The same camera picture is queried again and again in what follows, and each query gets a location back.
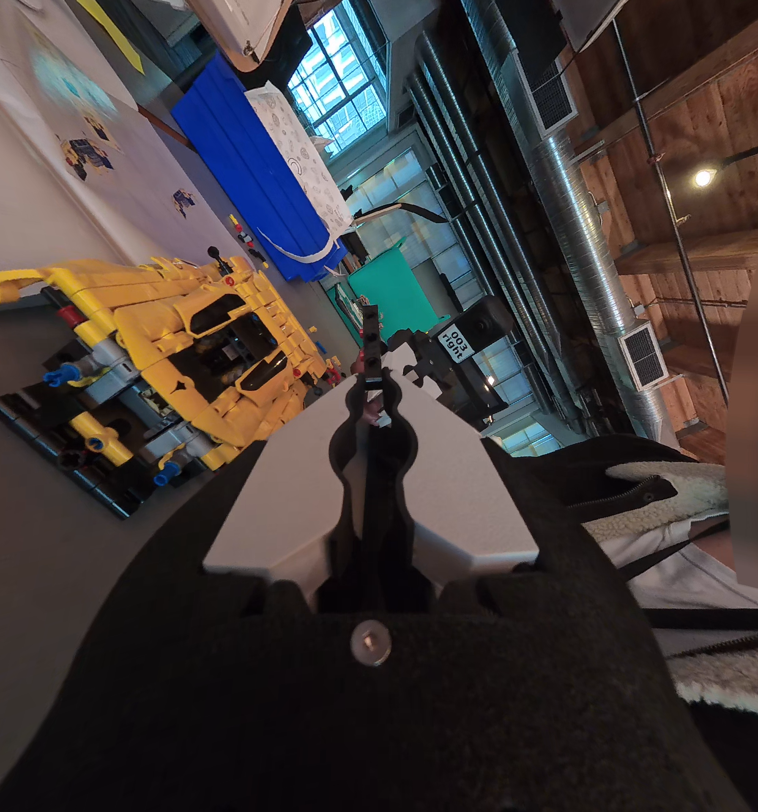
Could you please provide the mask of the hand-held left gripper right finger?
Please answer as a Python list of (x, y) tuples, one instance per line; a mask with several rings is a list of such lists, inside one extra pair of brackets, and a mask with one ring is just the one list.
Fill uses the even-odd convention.
[(539, 548), (481, 434), (401, 373), (397, 411), (417, 452), (402, 485), (414, 522), (412, 563), (437, 592), (451, 582), (535, 563)]

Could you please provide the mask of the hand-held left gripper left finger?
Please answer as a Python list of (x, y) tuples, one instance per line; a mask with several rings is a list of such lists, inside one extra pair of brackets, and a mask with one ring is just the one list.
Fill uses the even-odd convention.
[(349, 377), (272, 434), (203, 560), (208, 573), (295, 583), (310, 604), (332, 574), (329, 539), (353, 532), (344, 470), (357, 455), (362, 386)]

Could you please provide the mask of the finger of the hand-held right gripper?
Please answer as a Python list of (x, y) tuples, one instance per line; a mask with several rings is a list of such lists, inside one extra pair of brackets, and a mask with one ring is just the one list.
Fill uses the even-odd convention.
[(404, 372), (404, 379), (407, 380), (416, 390), (432, 397), (445, 409), (452, 411), (452, 400), (449, 392), (444, 391), (440, 384), (429, 376), (419, 376), (415, 371)]
[(416, 371), (418, 362), (414, 349), (408, 343), (403, 343), (384, 355), (384, 368), (396, 377), (419, 378)]

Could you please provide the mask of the black brick beam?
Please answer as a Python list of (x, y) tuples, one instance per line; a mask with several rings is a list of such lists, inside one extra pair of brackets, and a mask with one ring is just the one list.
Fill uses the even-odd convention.
[(365, 389), (380, 391), (383, 386), (383, 369), (378, 306), (364, 304), (361, 310)]

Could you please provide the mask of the yellow toy brick car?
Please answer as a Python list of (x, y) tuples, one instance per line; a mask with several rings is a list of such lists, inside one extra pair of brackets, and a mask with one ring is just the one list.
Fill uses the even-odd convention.
[(342, 380), (262, 269), (242, 257), (70, 261), (0, 271), (0, 305), (40, 293), (74, 338), (0, 422), (125, 520), (231, 463)]

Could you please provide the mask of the grey desk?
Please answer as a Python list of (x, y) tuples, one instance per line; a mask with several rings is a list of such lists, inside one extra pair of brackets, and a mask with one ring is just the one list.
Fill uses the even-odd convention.
[[(48, 258), (69, 238), (103, 248), (80, 212), (40, 178), (0, 113), (0, 260)], [(71, 332), (48, 304), (0, 308), (0, 395), (39, 380), (40, 363)], [(120, 574), (171, 515), (222, 475), (157, 489), (122, 521), (0, 422), (0, 748), (21, 748), (49, 710), (72, 658)]]

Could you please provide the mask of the teal bag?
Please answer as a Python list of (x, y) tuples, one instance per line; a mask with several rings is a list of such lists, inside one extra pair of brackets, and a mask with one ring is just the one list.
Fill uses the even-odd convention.
[(378, 308), (384, 342), (402, 330), (428, 332), (457, 315), (450, 300), (433, 305), (402, 253), (405, 239), (353, 272), (348, 284), (363, 304)]

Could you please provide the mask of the ribbed metal pipes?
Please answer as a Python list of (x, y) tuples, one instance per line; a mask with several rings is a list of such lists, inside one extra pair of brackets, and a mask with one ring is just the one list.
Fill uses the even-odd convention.
[(584, 415), (575, 364), (570, 359), (556, 305), (538, 273), (534, 252), (514, 224), (499, 177), (484, 156), (465, 105), (457, 99), (428, 33), (417, 37), (415, 57), (417, 64), (407, 81), (410, 97), (476, 236), (487, 250), (495, 276), (514, 307), (557, 408), (567, 426), (582, 433)]

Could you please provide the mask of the ceiling vent grille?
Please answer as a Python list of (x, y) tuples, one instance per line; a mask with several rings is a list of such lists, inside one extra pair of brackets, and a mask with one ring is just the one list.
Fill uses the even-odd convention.
[(577, 106), (569, 91), (559, 58), (553, 60), (539, 75), (527, 71), (526, 82), (531, 108), (543, 139), (566, 127), (577, 117)]
[(667, 365), (648, 320), (639, 320), (634, 329), (618, 337), (618, 343), (636, 391), (649, 391), (667, 381)]

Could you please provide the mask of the scattered coloured brick pieces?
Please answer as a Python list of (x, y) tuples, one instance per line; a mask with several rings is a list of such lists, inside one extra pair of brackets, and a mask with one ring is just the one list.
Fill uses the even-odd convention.
[(255, 264), (262, 269), (268, 269), (269, 263), (263, 254), (255, 247), (252, 236), (243, 228), (242, 223), (232, 214), (229, 215), (230, 226), (233, 233), (241, 244), (245, 247)]

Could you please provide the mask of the person's fleece-lined jacket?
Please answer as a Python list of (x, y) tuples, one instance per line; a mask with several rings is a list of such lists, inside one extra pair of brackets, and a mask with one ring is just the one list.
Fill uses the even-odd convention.
[(618, 570), (701, 736), (758, 810), (758, 588), (735, 573), (724, 467), (626, 435), (523, 462)]

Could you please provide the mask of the patterned paper bag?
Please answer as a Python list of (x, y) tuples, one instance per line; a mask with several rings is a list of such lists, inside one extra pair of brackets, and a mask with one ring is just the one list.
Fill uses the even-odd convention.
[(303, 194), (326, 227), (328, 240), (325, 248), (328, 251), (319, 249), (297, 255), (285, 250), (269, 236), (266, 236), (266, 240), (274, 249), (293, 261), (304, 266), (322, 261), (324, 271), (341, 277), (342, 272), (337, 267), (347, 253), (341, 238), (353, 227), (353, 215), (317, 148), (318, 141), (323, 145), (327, 145), (327, 141), (306, 133), (290, 103), (271, 82), (262, 88), (246, 90), (244, 94), (291, 169)]

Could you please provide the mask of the blue plastic bin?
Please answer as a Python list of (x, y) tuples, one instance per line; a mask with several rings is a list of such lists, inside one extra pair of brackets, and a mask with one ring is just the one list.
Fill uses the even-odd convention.
[(223, 55), (202, 70), (172, 115), (283, 279), (319, 282), (337, 268), (344, 246), (303, 192)]

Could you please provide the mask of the ceiling spot lamp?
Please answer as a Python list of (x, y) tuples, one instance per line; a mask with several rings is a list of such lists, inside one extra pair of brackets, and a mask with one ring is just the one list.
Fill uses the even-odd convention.
[(695, 188), (707, 188), (713, 183), (715, 178), (730, 166), (758, 156), (758, 145), (738, 152), (736, 154), (722, 157), (719, 160), (702, 165), (691, 177), (691, 183)]

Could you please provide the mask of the paned window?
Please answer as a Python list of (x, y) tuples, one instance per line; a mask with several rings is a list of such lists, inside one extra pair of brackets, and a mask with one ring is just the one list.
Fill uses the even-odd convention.
[(289, 83), (298, 117), (328, 160), (387, 131), (389, 42), (366, 1), (340, 2), (307, 29), (312, 45)]

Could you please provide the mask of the open instruction booklet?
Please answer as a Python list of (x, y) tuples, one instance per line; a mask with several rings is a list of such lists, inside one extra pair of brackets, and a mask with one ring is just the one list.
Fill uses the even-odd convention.
[(156, 126), (66, 2), (0, 2), (0, 271), (252, 260), (198, 154)]

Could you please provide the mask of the yellow tape strip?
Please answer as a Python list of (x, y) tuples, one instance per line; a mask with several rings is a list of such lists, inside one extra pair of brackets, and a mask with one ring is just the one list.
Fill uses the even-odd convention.
[(120, 52), (125, 56), (130, 65), (139, 74), (144, 75), (145, 71), (142, 66), (140, 54), (137, 52), (134, 46), (132, 46), (126, 35), (105, 12), (102, 6), (97, 1), (79, 0), (77, 3), (104, 29), (114, 44), (120, 49)]

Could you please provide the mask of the silver ventilation duct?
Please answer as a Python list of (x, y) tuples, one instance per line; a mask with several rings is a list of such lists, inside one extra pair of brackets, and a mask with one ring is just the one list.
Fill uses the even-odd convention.
[(494, 2), (462, 2), (509, 125), (566, 261), (571, 278), (635, 431), (674, 450), (680, 445), (658, 387), (639, 391), (621, 338), (638, 319), (619, 282), (614, 258), (565, 127), (539, 133), (515, 62), (514, 39)]

